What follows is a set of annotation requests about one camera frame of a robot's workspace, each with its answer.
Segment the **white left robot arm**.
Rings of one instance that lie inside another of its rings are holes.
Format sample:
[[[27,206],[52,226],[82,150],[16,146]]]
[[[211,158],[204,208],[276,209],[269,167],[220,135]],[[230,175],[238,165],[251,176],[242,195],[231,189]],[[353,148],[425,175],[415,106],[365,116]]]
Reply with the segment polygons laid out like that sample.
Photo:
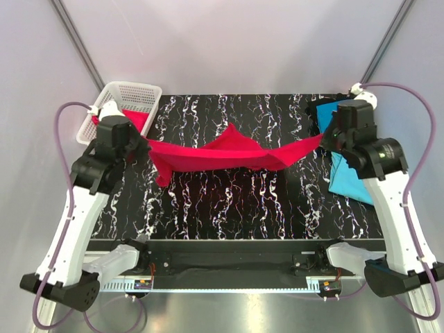
[[[84,312],[116,276],[148,270],[147,246],[135,240],[124,241],[93,262],[83,261],[99,214],[122,179],[128,158],[140,147],[145,147],[144,138],[129,118],[114,115],[99,121],[96,138],[72,165],[74,188],[49,251],[36,272],[22,277],[21,289]]]

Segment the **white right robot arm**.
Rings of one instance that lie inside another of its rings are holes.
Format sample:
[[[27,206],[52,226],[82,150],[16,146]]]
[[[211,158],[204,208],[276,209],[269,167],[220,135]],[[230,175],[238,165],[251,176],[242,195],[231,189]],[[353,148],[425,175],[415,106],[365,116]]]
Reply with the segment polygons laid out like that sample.
[[[393,138],[380,139],[373,107],[363,100],[342,101],[323,133],[321,146],[339,153],[357,172],[372,198],[382,229],[386,254],[335,241],[315,257],[323,275],[338,268],[365,278],[380,298],[396,296],[443,279],[443,264],[429,249],[411,197],[402,147]]]

